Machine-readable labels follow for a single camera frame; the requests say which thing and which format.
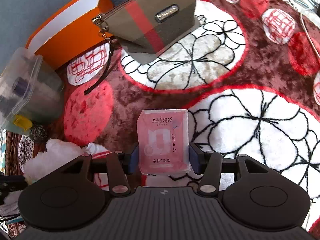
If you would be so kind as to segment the white plush toy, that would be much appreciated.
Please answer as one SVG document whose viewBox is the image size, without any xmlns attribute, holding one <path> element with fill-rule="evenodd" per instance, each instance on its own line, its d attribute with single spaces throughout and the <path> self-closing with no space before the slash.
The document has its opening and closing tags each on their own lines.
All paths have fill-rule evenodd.
<svg viewBox="0 0 320 240">
<path fill-rule="evenodd" d="M 39 152 L 35 158 L 26 161 L 23 168 L 25 178 L 37 181 L 83 154 L 100 158 L 111 152 L 93 142 L 81 148 L 72 142 L 59 139 L 49 139 L 46 149 L 46 152 Z"/>
</svg>

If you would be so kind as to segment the orange cardboard box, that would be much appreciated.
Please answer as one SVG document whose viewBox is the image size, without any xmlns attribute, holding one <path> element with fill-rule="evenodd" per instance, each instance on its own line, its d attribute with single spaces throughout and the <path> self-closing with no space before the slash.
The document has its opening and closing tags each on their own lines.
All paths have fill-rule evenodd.
<svg viewBox="0 0 320 240">
<path fill-rule="evenodd" d="M 104 41 L 92 18 L 111 9 L 111 0 L 72 0 L 40 25 L 25 47 L 57 69 Z"/>
</svg>

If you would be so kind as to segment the pink tissue packet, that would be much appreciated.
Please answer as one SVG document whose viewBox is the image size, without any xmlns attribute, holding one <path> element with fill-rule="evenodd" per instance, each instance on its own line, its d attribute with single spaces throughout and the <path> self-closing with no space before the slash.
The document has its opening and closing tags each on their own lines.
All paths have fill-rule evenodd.
<svg viewBox="0 0 320 240">
<path fill-rule="evenodd" d="M 188 111 L 143 110 L 137 120 L 139 168 L 143 175 L 190 171 Z"/>
</svg>

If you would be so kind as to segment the red floral plush blanket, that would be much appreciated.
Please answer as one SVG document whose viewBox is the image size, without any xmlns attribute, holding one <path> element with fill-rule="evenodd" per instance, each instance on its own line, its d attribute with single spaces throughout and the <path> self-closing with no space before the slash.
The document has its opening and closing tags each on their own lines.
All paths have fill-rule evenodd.
<svg viewBox="0 0 320 240">
<path fill-rule="evenodd" d="M 196 16 L 154 62 L 117 48 L 91 94 L 68 83 L 58 136 L 122 150 L 142 110 L 186 108 L 199 148 L 250 155 L 319 200 L 319 18 L 287 0 L 197 0 Z"/>
</svg>

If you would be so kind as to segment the brown patterned fabric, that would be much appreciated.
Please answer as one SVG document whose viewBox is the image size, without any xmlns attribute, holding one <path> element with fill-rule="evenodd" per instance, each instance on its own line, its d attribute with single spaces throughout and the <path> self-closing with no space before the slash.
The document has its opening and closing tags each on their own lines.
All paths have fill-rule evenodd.
<svg viewBox="0 0 320 240">
<path fill-rule="evenodd" d="M 25 163 L 33 158 L 34 142 L 27 135 L 6 132 L 5 174 L 24 174 Z"/>
</svg>

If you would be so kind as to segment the steel wool scrubber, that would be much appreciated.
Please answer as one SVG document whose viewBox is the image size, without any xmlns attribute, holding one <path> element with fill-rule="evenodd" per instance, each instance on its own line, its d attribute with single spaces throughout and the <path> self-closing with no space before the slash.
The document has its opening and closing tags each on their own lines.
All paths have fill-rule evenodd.
<svg viewBox="0 0 320 240">
<path fill-rule="evenodd" d="M 42 125 L 30 128 L 29 137 L 33 142 L 44 142 L 48 139 L 48 132 Z"/>
</svg>

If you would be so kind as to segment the clear plastic storage container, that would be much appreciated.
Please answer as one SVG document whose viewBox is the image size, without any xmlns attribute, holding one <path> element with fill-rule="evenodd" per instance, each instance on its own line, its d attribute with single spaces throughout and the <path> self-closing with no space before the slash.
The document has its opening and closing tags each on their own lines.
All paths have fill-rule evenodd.
<svg viewBox="0 0 320 240">
<path fill-rule="evenodd" d="M 58 119 L 63 88 L 63 81 L 41 55 L 18 48 L 1 73 L 1 129 L 28 135 L 35 124 Z"/>
</svg>

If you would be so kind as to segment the olive striped pouch bag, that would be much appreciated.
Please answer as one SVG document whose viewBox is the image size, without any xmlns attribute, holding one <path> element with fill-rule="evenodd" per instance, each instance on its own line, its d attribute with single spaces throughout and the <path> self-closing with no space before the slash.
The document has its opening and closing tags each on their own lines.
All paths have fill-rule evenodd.
<svg viewBox="0 0 320 240">
<path fill-rule="evenodd" d="M 135 61 L 154 61 L 174 43 L 196 30 L 196 0 L 129 0 L 92 18 L 102 34 L 116 37 Z"/>
</svg>

